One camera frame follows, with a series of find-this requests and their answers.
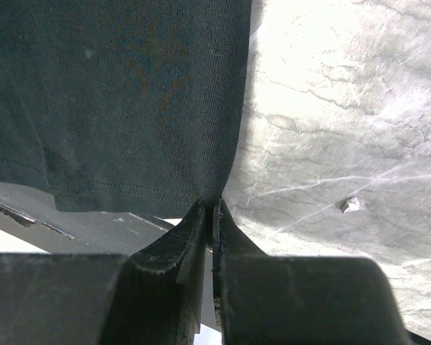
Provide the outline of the black t shirt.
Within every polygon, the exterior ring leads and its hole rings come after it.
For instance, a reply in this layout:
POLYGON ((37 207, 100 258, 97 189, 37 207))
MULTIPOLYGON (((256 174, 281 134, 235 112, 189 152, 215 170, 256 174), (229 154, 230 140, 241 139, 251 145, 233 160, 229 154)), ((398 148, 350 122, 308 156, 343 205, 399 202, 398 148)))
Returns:
POLYGON ((0 182, 67 212, 213 208, 250 21, 250 1, 0 1, 0 182))

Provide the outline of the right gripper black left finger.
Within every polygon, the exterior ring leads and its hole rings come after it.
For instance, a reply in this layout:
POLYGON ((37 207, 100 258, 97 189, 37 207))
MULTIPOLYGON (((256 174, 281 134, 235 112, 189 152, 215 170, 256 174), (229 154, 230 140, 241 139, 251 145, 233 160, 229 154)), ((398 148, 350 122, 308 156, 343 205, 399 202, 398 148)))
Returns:
POLYGON ((0 254, 0 344, 192 344, 205 209, 131 256, 0 254))

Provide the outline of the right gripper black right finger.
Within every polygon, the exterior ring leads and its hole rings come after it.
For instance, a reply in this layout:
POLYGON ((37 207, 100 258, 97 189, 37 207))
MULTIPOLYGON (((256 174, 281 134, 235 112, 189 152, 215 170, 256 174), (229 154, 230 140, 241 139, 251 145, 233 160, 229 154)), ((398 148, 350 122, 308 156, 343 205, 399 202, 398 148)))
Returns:
POLYGON ((263 252, 220 201, 213 295, 225 344, 410 344, 391 286, 364 257, 263 252))

